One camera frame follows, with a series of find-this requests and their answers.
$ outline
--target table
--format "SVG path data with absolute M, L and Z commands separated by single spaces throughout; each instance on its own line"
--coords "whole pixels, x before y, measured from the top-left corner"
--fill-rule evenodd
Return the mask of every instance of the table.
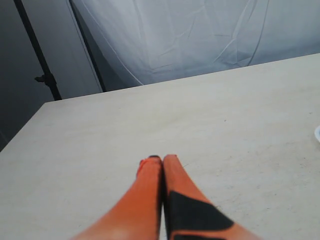
M 73 236 L 168 153 L 256 234 L 317 239 L 319 78 L 315 54 L 44 104 L 0 153 L 1 239 Z

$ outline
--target white backdrop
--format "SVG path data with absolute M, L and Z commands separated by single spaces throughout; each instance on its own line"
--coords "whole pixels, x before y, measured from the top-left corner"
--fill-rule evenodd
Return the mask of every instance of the white backdrop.
M 320 52 L 318 0 L 74 2 L 131 86 Z

